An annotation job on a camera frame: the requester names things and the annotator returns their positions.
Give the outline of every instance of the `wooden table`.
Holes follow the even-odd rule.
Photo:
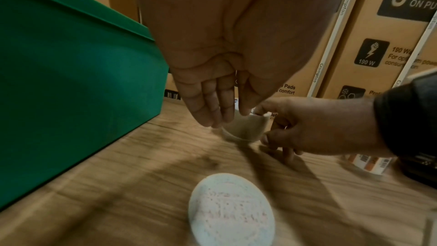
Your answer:
[[[0,213],[0,246],[195,245],[188,199],[219,172],[265,193],[275,246],[418,246],[437,207],[437,190],[396,168],[377,177],[311,154],[287,167],[164,102],[161,115]]]

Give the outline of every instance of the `hand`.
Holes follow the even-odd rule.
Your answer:
[[[340,0],[139,0],[181,97],[203,126],[242,115],[311,57]]]
[[[261,143],[282,147],[284,159],[292,158],[292,149],[313,154],[369,152],[391,156],[378,130],[373,99],[277,97],[262,102],[254,112],[278,113]]]

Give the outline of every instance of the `person's arm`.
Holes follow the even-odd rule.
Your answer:
[[[395,155],[437,156],[437,73],[378,96],[374,111],[381,136]]]

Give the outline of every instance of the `green bin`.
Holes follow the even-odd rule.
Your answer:
[[[0,210],[161,110],[145,26],[94,0],[0,0]]]

